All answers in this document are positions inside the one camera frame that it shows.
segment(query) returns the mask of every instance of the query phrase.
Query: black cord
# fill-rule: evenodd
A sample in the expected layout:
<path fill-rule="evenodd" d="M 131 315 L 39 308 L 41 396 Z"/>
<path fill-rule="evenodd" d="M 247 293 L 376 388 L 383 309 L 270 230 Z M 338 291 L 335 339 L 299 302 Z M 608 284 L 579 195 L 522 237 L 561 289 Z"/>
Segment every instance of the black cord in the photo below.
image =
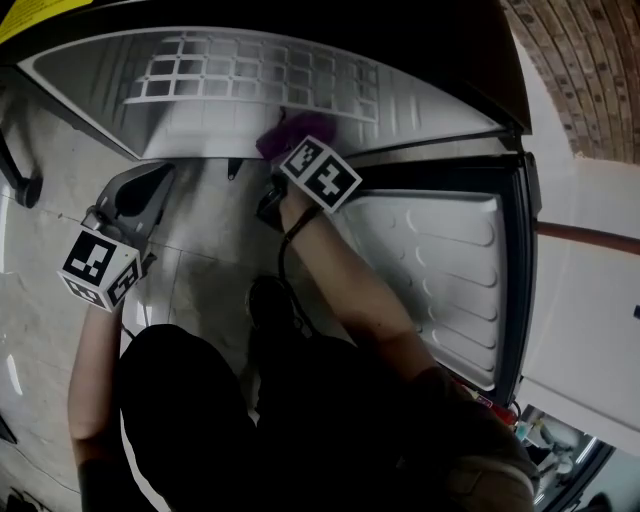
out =
<path fill-rule="evenodd" d="M 516 418 L 516 423 L 518 423 L 520 421 L 520 418 L 522 418 L 522 409 L 520 409 L 518 402 L 516 402 L 515 400 L 511 402 L 511 404 L 514 405 L 516 410 L 518 411 L 518 417 Z"/>
<path fill-rule="evenodd" d="M 129 329 L 127 329 L 127 328 L 124 326 L 124 324 L 122 324 L 122 330 L 123 330 L 124 332 L 126 332 L 126 333 L 127 333 L 127 336 L 129 336 L 129 338 L 131 338 L 132 340 L 133 340 L 133 338 L 135 338 L 135 336 L 133 335 L 133 333 L 132 333 Z"/>
<path fill-rule="evenodd" d="M 300 232 L 300 230 L 302 230 L 303 227 L 305 227 L 309 223 L 311 219 L 313 219 L 321 211 L 322 208 L 317 204 L 307 208 L 298 219 L 298 222 L 296 222 L 293 227 L 284 235 L 284 240 L 282 240 L 280 252 L 278 253 L 278 276 L 280 277 L 280 281 L 289 294 L 291 301 L 293 302 L 293 305 L 298 312 L 298 316 L 302 319 L 302 322 L 309 328 L 311 334 L 314 336 L 319 335 L 320 332 L 315 328 L 313 322 L 311 322 L 311 319 L 307 316 L 304 309 L 302 309 L 302 305 L 300 304 L 296 293 L 293 291 L 293 288 L 291 284 L 289 284 L 289 281 L 287 281 L 287 276 L 284 270 L 284 255 L 293 238 Z"/>

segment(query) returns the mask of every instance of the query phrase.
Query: freezer compartment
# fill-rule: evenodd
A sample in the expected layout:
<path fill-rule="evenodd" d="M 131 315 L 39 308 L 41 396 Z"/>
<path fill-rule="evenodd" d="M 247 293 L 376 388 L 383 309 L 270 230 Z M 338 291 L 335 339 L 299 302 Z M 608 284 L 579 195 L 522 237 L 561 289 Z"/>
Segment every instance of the freezer compartment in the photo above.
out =
<path fill-rule="evenodd" d="M 500 128 L 387 65 L 240 29 L 122 32 L 48 50 L 20 67 L 139 158 L 258 157 L 256 139 L 283 112 L 333 116 L 343 155 Z"/>
<path fill-rule="evenodd" d="M 507 291 L 500 198 L 373 191 L 341 214 L 346 236 L 400 297 L 434 357 L 494 389 Z"/>

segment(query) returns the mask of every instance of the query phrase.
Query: cable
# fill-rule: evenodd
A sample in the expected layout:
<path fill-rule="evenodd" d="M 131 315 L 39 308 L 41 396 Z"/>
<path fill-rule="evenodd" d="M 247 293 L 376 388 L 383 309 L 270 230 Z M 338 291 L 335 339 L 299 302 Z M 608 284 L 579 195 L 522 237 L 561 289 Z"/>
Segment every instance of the cable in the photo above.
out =
<path fill-rule="evenodd" d="M 280 281 L 282 282 L 282 284 L 285 287 L 285 290 L 289 294 L 291 301 L 293 302 L 293 305 L 296 308 L 296 311 L 298 312 L 298 315 L 302 319 L 302 322 L 309 328 L 309 330 L 311 331 L 311 334 L 314 336 L 319 335 L 320 332 L 315 328 L 315 326 L 313 325 L 313 322 L 311 322 L 311 319 L 307 316 L 304 309 L 302 309 L 302 305 L 298 300 L 298 296 L 296 295 L 295 291 L 293 291 L 293 288 L 291 284 L 289 284 L 289 281 L 287 281 L 287 277 L 284 270 L 284 255 L 286 253 L 287 247 L 289 246 L 293 238 L 300 232 L 300 230 L 303 227 L 305 227 L 309 223 L 311 219 L 313 219 L 321 211 L 322 211 L 322 208 L 317 204 L 307 208 L 305 212 L 298 219 L 298 222 L 296 222 L 293 225 L 293 227 L 289 231 L 287 231 L 287 233 L 284 235 L 284 240 L 282 240 L 282 245 L 280 246 L 280 252 L 278 253 L 278 276 L 280 278 Z"/>
<path fill-rule="evenodd" d="M 75 492 L 76 494 L 80 494 L 75 489 L 72 489 L 71 487 L 67 487 L 62 482 L 60 482 L 60 480 L 58 480 L 57 478 L 51 476 L 44 469 L 42 469 L 41 467 L 39 467 L 36 464 L 34 464 L 33 462 L 31 462 L 31 459 L 29 459 L 29 457 L 27 457 L 24 453 L 22 453 L 22 450 L 20 450 L 20 448 L 18 448 L 17 446 L 14 446 L 12 444 L 7 444 L 7 446 L 9 446 L 10 448 L 13 448 L 15 451 L 17 451 L 22 456 L 22 458 L 24 460 L 26 460 L 34 469 L 40 471 L 40 473 L 42 473 L 42 474 L 48 476 L 49 478 L 51 478 L 51 480 L 53 480 L 55 483 L 57 483 L 60 487 L 64 487 L 67 491 L 71 491 L 71 492 Z"/>
<path fill-rule="evenodd" d="M 135 336 L 133 335 L 133 333 L 132 333 L 129 329 L 127 329 L 127 328 L 124 326 L 124 324 L 121 324 L 121 325 L 122 325 L 122 330 L 123 330 L 125 333 L 127 333 L 127 336 L 129 336 L 129 338 L 131 338 L 131 339 L 133 340 L 133 338 L 135 338 Z"/>
<path fill-rule="evenodd" d="M 511 405 L 515 406 L 516 410 L 518 411 L 518 417 L 516 418 L 516 423 L 518 423 L 520 421 L 520 418 L 522 418 L 522 409 L 520 409 L 518 402 L 516 402 L 515 400 L 511 402 Z"/>

